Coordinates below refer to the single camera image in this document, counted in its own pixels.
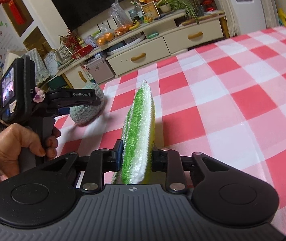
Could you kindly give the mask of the person's left hand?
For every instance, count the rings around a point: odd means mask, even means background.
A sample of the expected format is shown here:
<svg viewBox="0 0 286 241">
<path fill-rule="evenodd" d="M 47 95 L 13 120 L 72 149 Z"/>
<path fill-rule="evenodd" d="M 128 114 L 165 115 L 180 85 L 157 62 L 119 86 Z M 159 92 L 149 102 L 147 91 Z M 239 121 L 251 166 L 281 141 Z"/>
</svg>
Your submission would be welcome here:
<svg viewBox="0 0 286 241">
<path fill-rule="evenodd" d="M 57 156 L 57 138 L 61 132 L 55 127 L 42 146 L 39 136 L 19 124 L 11 124 L 0 133 L 0 182 L 20 173 L 18 157 L 21 149 L 26 148 L 38 157 L 49 160 Z"/>
</svg>

